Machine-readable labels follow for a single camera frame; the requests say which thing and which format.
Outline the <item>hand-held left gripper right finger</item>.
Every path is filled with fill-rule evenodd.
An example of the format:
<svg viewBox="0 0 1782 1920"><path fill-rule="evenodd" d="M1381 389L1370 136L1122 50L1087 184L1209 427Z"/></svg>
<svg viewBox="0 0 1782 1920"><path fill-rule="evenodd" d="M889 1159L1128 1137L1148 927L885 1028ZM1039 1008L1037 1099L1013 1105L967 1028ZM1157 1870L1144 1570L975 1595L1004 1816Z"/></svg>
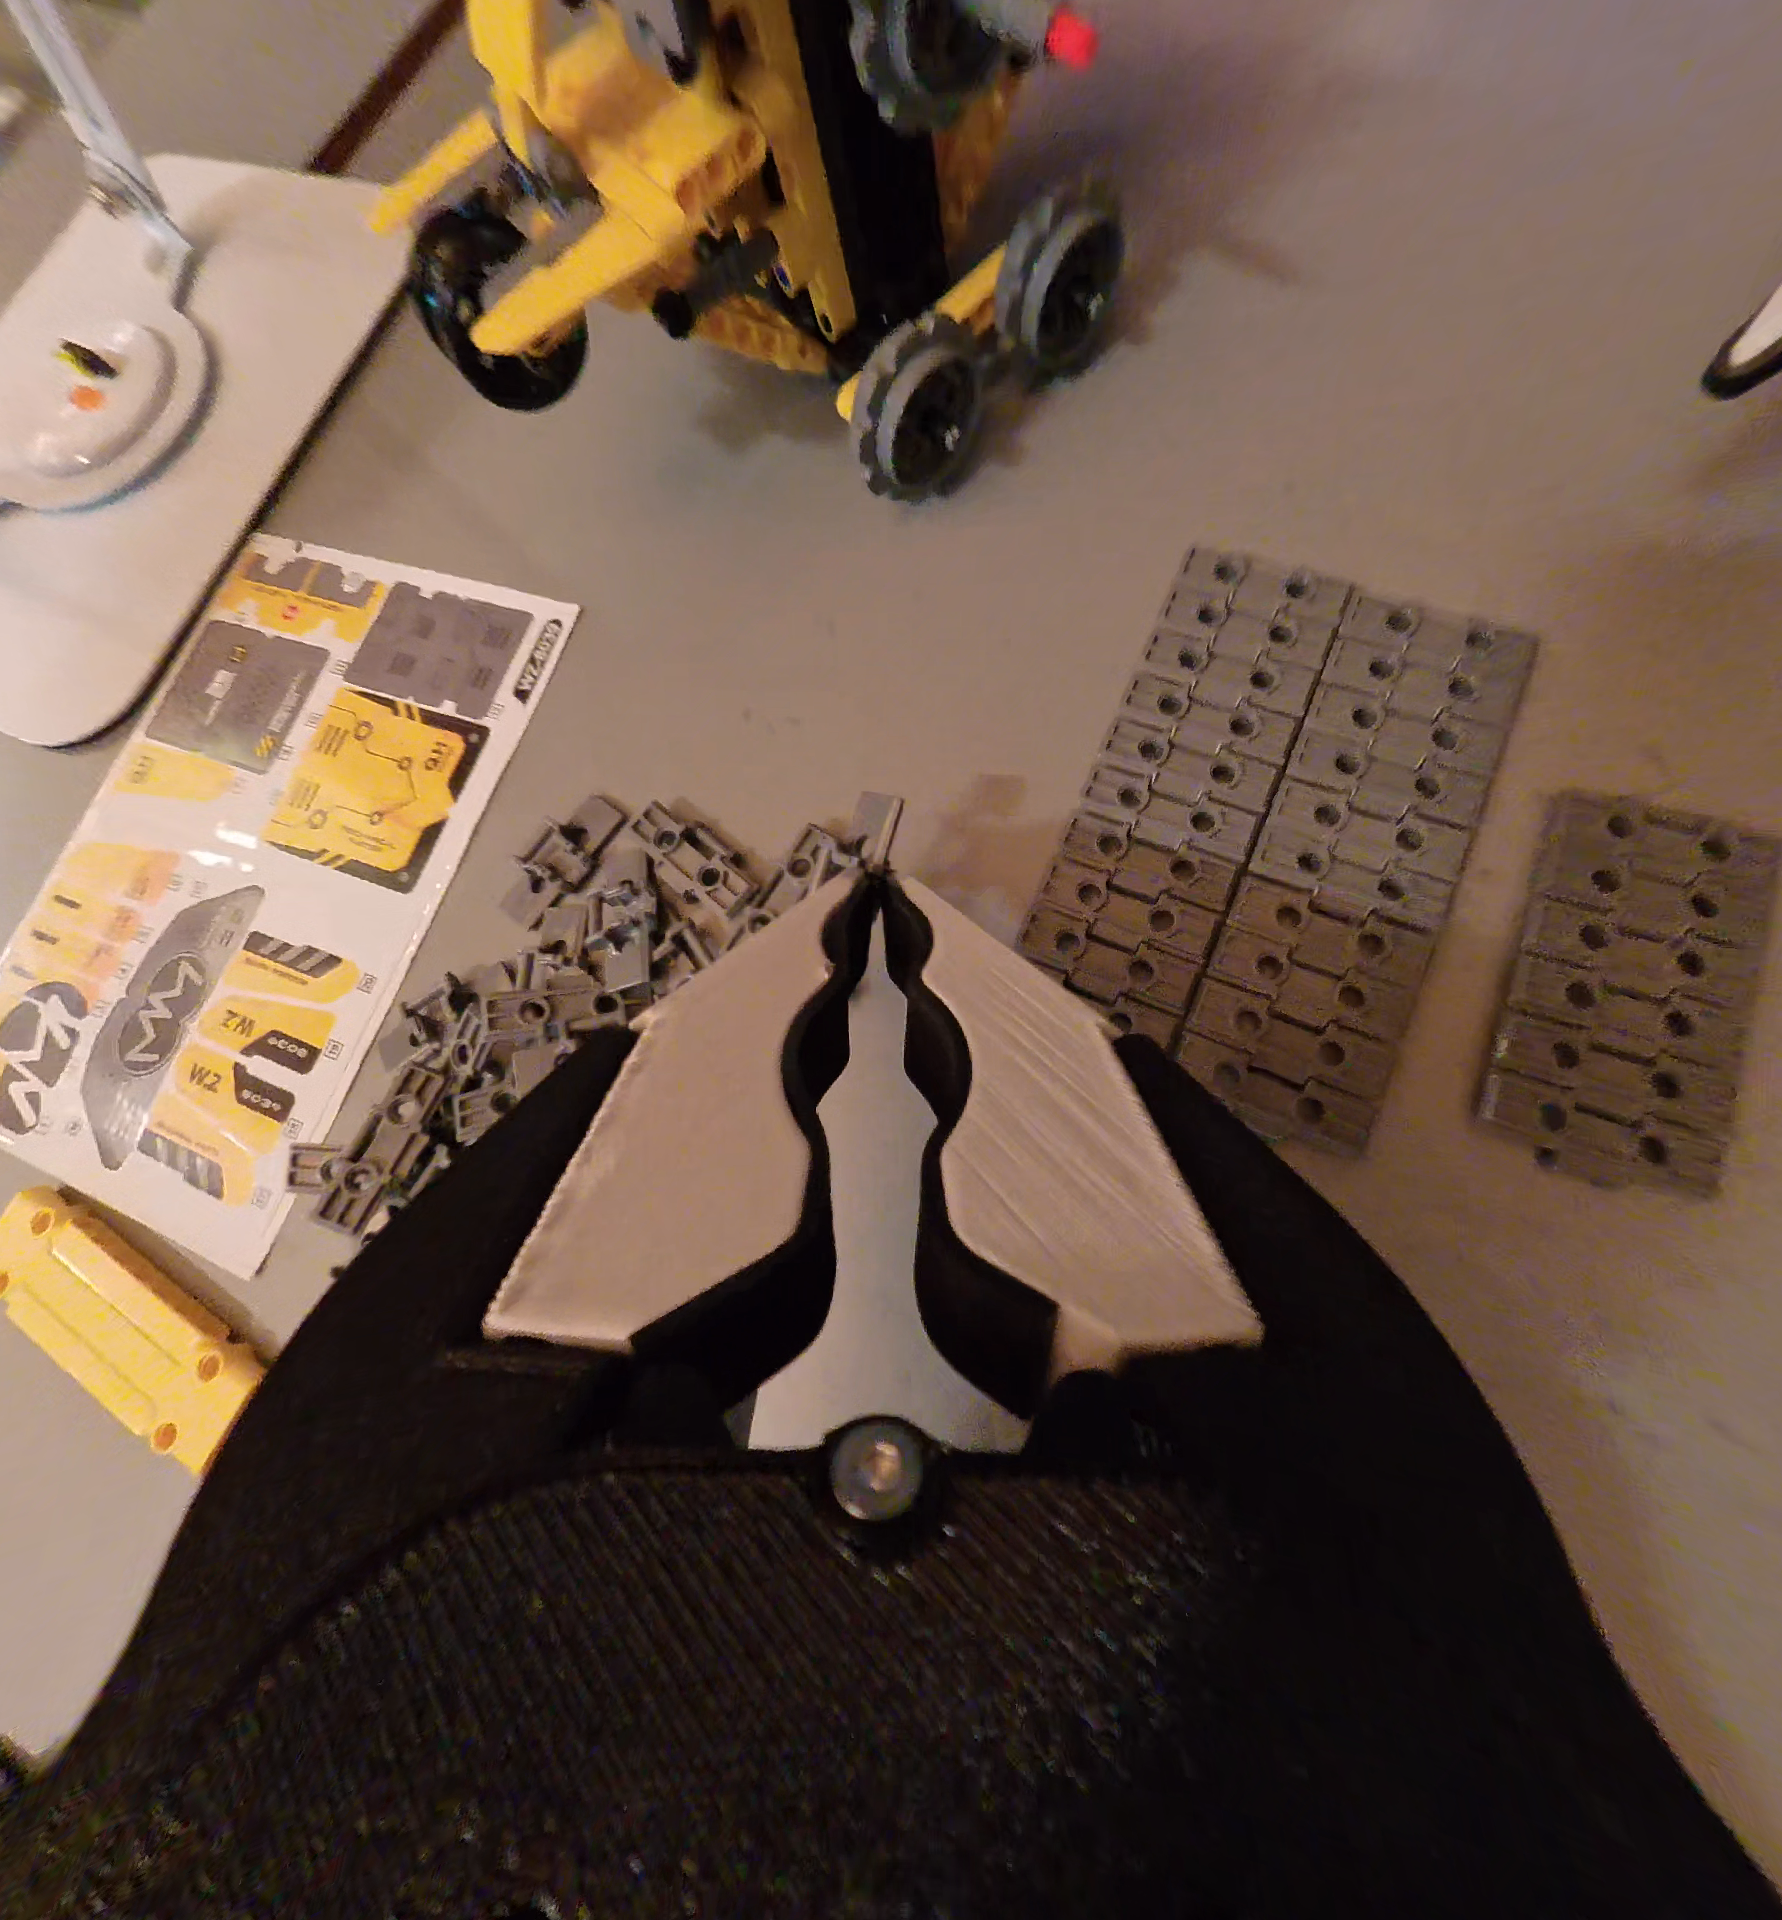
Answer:
<svg viewBox="0 0 1782 1920"><path fill-rule="evenodd" d="M913 1295L967 1380L1252 1347L1262 1323L1105 1021L936 890L880 884L922 1151Z"/></svg>

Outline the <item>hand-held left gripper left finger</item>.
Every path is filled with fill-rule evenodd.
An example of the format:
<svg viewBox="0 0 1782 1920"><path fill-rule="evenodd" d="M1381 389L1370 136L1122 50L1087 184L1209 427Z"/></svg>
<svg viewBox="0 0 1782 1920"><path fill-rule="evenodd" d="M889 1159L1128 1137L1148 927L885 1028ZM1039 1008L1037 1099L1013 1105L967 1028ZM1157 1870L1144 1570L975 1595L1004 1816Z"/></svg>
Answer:
<svg viewBox="0 0 1782 1920"><path fill-rule="evenodd" d="M852 1059L877 903L878 879L852 868L638 1021L486 1339L806 1351L836 1287L819 1105Z"/></svg>

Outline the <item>short dark grey track strip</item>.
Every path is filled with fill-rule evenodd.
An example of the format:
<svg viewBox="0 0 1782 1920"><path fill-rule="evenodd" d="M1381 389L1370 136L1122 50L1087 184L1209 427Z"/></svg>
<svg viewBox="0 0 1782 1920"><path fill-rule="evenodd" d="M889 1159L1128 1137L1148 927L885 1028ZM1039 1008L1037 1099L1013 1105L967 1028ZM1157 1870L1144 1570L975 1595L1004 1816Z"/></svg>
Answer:
<svg viewBox="0 0 1782 1920"><path fill-rule="evenodd" d="M1475 1091L1534 1163L1606 1188L1720 1191L1782 838L1708 810L1561 790Z"/></svg>

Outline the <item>pile of loose track links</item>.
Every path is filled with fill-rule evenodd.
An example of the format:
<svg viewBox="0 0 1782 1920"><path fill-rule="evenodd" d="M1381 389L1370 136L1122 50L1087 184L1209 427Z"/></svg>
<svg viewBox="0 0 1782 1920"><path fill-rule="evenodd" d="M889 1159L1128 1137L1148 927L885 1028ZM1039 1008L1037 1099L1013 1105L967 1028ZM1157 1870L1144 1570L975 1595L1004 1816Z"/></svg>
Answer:
<svg viewBox="0 0 1782 1920"><path fill-rule="evenodd" d="M370 1238L586 1042L628 1028L822 882L859 867L808 822L774 863L664 803L592 794L519 853L522 943L403 1001L381 1096L348 1142L292 1147L288 1188Z"/></svg>

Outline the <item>yellow black sticker sheet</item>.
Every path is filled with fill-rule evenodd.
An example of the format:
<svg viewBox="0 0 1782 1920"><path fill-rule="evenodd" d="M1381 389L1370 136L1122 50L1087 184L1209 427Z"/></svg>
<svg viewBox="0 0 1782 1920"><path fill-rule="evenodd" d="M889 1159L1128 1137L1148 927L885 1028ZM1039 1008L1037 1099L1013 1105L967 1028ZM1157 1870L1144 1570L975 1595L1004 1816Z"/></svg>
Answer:
<svg viewBox="0 0 1782 1920"><path fill-rule="evenodd" d="M0 1145L252 1278L578 615L248 540L0 954Z"/></svg>

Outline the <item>long yellow brick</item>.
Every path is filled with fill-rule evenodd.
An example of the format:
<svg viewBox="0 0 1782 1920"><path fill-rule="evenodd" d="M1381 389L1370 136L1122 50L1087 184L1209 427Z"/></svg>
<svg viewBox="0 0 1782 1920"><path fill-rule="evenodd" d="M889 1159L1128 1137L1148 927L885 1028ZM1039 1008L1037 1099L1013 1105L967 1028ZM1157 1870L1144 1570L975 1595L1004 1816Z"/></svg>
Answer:
<svg viewBox="0 0 1782 1920"><path fill-rule="evenodd" d="M0 1216L0 1306L147 1448L201 1478L262 1380L257 1351L57 1188Z"/></svg>

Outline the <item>white book stand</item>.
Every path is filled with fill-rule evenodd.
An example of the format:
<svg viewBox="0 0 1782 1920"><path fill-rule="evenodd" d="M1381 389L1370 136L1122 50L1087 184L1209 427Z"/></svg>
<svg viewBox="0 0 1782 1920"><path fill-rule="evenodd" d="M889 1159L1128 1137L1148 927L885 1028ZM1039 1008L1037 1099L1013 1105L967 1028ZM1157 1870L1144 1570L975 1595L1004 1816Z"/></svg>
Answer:
<svg viewBox="0 0 1782 1920"><path fill-rule="evenodd" d="M139 155L57 3L11 3L84 186L0 301L0 735L111 729L201 609L403 274L361 180Z"/></svg>

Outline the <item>yellow black brick vehicle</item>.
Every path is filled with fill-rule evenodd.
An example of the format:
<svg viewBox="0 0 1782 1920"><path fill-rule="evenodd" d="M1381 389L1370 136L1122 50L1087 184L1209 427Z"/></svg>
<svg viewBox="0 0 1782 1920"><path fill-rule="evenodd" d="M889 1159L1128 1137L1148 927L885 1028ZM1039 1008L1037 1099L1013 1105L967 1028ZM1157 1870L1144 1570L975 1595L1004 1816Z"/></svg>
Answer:
<svg viewBox="0 0 1782 1920"><path fill-rule="evenodd" d="M987 389L1079 372L1119 201L1057 184L956 265L1023 77L1077 70L1069 3L464 5L488 101L379 190L427 336L499 408L576 383L592 308L828 377L869 491L951 492Z"/></svg>

